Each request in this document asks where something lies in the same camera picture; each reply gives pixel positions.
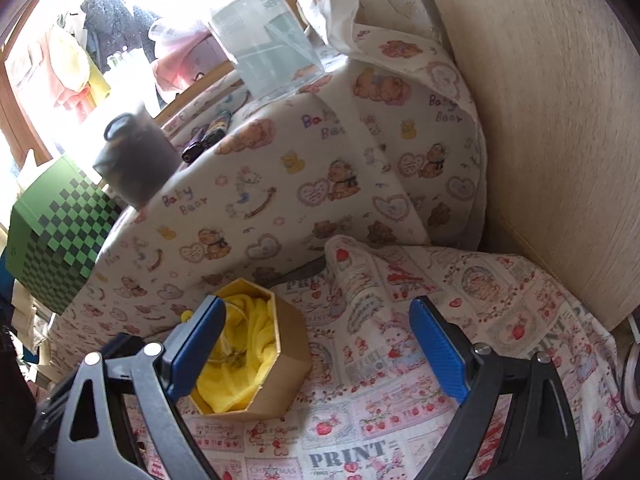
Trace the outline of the hexagonal cardboard jewelry box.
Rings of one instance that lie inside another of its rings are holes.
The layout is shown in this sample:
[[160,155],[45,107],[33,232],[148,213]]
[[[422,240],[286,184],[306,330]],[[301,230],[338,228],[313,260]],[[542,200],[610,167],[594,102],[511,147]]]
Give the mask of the hexagonal cardboard jewelry box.
[[191,392],[205,416],[236,422],[282,416],[311,369],[299,310],[242,278],[218,290],[224,326]]

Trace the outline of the print patterned bed sheet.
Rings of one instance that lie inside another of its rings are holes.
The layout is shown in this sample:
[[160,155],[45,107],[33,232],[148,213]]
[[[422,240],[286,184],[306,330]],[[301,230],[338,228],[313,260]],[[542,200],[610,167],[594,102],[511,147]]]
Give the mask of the print patterned bed sheet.
[[362,244],[344,235],[246,247],[210,236],[157,256],[134,243],[115,278],[124,329],[174,325],[235,278],[273,288],[303,315],[310,370],[279,417],[225,422],[185,408],[186,423],[226,479],[409,479],[431,456],[457,404],[427,363],[409,304],[427,296],[447,321],[505,356],[547,352],[568,397],[586,478],[631,428],[613,336],[547,272],[520,256]]

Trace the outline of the yellow cloth in box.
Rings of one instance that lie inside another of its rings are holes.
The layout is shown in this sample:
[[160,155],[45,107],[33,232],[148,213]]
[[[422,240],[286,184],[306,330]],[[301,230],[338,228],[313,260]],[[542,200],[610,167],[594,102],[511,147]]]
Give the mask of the yellow cloth in box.
[[222,301],[226,324],[196,380],[215,414],[247,408],[278,355],[271,299],[236,294]]

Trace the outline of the clear container with dark contents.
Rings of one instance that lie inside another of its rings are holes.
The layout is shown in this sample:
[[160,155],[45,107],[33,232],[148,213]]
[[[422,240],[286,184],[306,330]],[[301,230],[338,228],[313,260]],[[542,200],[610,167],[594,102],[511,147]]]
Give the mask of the clear container with dark contents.
[[143,208],[182,163],[162,128],[141,105],[105,127],[92,168],[129,206]]

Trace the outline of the dark purple pen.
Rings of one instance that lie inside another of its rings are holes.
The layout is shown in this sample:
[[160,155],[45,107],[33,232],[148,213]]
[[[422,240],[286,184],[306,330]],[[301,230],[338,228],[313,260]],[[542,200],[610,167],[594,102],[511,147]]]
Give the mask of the dark purple pen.
[[182,150],[182,161],[191,165],[201,154],[222,140],[229,130],[231,118],[230,110],[222,110],[209,125],[196,128],[191,140]]

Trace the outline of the baby bear patterned cloth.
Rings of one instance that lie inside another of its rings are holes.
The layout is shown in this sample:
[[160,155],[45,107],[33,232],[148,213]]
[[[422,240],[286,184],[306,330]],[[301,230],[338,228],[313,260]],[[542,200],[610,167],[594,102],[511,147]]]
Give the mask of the baby bear patterned cloth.
[[281,99],[253,102],[236,77],[220,85],[227,135],[122,213],[85,286],[50,323],[58,373],[117,333],[170,330],[236,278],[288,273],[337,234],[372,246],[478,245],[485,141],[445,48],[357,26],[349,47],[321,53],[324,74]]

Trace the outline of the clear spray bottle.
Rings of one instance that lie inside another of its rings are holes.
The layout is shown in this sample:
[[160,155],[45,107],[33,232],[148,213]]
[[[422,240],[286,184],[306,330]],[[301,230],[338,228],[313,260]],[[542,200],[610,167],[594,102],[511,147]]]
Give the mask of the clear spray bottle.
[[323,74],[285,0],[203,0],[206,24],[250,95],[283,96]]

